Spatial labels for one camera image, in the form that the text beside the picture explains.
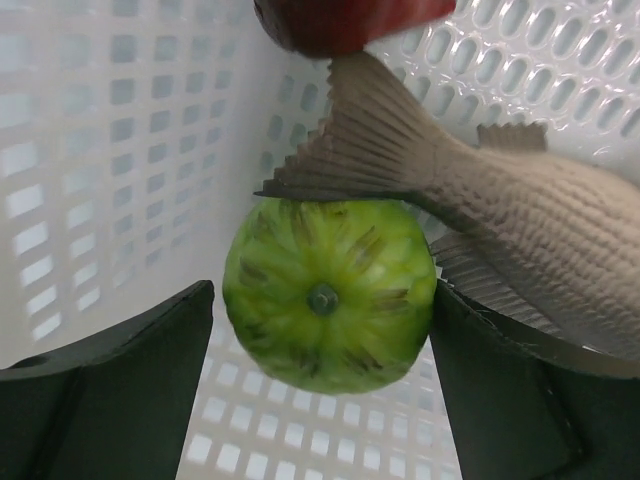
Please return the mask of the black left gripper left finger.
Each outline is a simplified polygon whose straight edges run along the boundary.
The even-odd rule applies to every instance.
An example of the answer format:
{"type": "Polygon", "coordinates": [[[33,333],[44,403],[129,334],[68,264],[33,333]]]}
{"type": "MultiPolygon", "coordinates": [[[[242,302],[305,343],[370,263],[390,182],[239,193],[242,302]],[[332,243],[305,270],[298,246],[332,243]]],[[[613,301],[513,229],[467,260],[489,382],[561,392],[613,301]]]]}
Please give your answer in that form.
{"type": "Polygon", "coordinates": [[[214,319],[200,280],[1,371],[4,479],[175,478],[214,319]]]}

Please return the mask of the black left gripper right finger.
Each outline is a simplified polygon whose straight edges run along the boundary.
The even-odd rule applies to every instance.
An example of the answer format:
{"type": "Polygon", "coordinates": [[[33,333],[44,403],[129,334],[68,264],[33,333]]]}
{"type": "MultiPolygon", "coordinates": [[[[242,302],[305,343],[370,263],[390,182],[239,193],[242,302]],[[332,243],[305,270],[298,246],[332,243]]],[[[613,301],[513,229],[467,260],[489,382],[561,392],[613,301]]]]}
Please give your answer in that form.
{"type": "Polygon", "coordinates": [[[437,286],[430,333],[465,479],[636,479],[639,366],[437,286]]]}

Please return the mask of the green custard apple toy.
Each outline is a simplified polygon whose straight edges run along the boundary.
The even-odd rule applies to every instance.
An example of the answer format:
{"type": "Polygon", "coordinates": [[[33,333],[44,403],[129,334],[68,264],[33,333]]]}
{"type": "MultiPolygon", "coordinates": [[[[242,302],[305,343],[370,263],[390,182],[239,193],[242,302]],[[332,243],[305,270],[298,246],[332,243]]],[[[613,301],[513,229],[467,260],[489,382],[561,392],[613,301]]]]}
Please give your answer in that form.
{"type": "Polygon", "coordinates": [[[436,287],[425,235],[400,202],[267,198],[235,234],[222,294],[239,344],[266,376],[340,395],[409,373],[436,287]]]}

